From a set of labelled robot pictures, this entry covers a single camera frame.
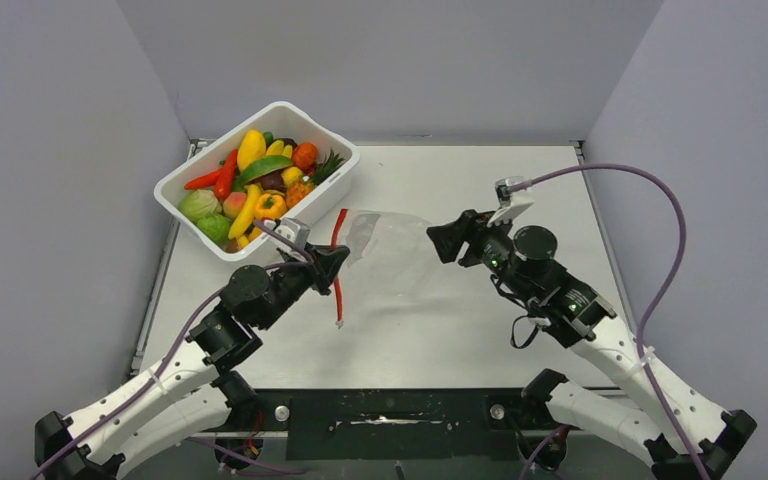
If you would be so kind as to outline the clear zip bag red zipper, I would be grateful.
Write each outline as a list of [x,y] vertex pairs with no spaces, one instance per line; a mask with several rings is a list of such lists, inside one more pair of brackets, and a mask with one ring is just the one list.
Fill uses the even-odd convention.
[[335,281],[336,321],[382,317],[391,305],[408,303],[425,289],[437,268],[426,236],[430,223],[415,215],[343,208],[331,244],[350,254]]

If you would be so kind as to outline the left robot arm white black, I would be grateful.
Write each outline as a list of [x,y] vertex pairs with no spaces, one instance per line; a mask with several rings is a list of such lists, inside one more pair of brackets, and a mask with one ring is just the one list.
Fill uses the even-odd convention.
[[307,244],[311,260],[245,265],[185,322],[169,352],[102,399],[68,415],[52,411],[34,428],[43,479],[121,479],[186,438],[251,410],[254,389],[236,368],[307,291],[330,292],[350,255],[345,245]]

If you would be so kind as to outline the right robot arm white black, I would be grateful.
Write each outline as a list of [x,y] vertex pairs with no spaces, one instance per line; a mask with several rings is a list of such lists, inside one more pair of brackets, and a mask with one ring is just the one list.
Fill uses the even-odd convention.
[[757,423],[728,411],[689,386],[636,338],[610,303],[555,259],[557,239],[529,225],[491,224],[488,212],[464,211],[426,233],[442,263],[486,266],[505,295],[523,303],[529,320],[609,378],[627,407],[545,369],[524,389],[532,425],[577,427],[622,448],[658,479],[720,479]]

